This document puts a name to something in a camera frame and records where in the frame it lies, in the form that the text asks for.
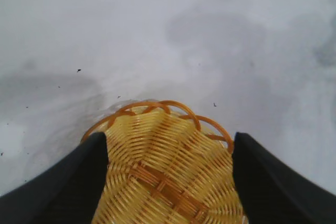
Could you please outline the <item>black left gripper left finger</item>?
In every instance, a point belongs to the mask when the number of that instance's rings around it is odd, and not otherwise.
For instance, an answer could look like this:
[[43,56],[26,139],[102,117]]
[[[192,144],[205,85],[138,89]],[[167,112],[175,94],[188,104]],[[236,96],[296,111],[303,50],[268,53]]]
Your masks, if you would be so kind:
[[106,182],[106,135],[93,133],[34,179],[1,197],[1,223],[91,223]]

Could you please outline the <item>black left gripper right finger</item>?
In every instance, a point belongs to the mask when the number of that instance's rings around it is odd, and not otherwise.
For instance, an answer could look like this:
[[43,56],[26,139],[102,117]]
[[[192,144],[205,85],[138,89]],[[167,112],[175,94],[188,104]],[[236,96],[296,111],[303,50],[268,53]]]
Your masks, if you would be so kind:
[[233,179],[249,223],[335,223],[335,195],[304,178],[247,133],[234,138]]

